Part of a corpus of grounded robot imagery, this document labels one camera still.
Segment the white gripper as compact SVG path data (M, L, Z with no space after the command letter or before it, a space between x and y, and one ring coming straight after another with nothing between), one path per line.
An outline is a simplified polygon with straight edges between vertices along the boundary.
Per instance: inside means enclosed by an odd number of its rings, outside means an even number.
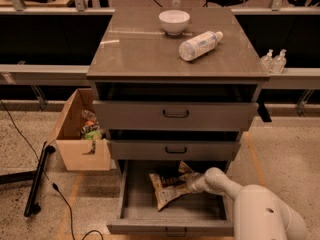
M205 175L202 173L192 173L187 177L186 186L191 193L202 193L208 190Z

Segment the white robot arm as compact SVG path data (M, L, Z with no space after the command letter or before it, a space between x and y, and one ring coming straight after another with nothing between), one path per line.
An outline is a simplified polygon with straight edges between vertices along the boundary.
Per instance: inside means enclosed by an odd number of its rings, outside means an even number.
M306 240L302 216L266 187L242 186L215 167L192 173L186 183L191 193L222 192L234 201L234 240Z

